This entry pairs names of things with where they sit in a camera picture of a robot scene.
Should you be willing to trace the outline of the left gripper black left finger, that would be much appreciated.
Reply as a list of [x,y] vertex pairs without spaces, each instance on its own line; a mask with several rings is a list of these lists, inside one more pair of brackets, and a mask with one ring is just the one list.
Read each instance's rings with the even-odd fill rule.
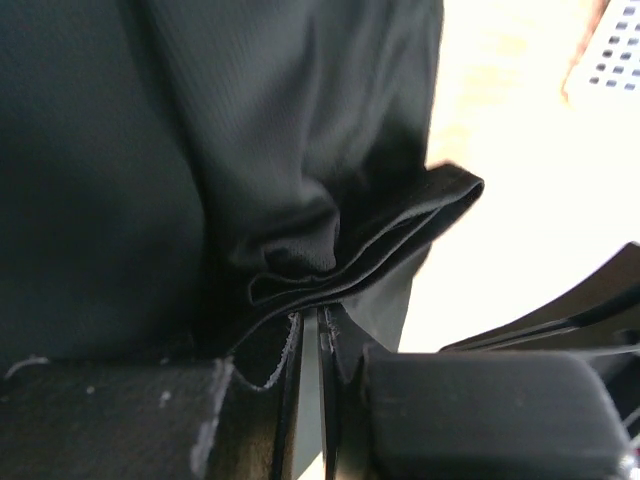
[[297,422],[303,320],[262,324],[234,353],[227,399],[230,479],[290,479]]

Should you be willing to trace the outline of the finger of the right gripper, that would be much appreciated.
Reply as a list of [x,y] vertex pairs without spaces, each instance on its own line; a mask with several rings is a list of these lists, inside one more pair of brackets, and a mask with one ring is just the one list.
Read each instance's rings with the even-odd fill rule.
[[639,349],[639,298],[620,295],[596,306],[538,325],[513,322],[449,346],[451,351]]
[[600,323],[639,303],[639,245],[626,244],[574,288],[502,327],[445,346],[486,349]]

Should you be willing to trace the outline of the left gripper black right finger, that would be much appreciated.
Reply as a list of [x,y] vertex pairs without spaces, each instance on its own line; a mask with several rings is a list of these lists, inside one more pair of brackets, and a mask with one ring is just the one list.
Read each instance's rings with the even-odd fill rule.
[[318,354],[326,479],[371,477],[371,416],[367,391],[369,350],[385,348],[341,305],[318,313]]

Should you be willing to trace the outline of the black t shirt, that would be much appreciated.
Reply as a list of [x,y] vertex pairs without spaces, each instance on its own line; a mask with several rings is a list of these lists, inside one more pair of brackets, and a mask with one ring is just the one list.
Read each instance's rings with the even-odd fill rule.
[[340,302],[388,346],[480,178],[426,169],[439,1],[5,1],[1,365],[228,351]]

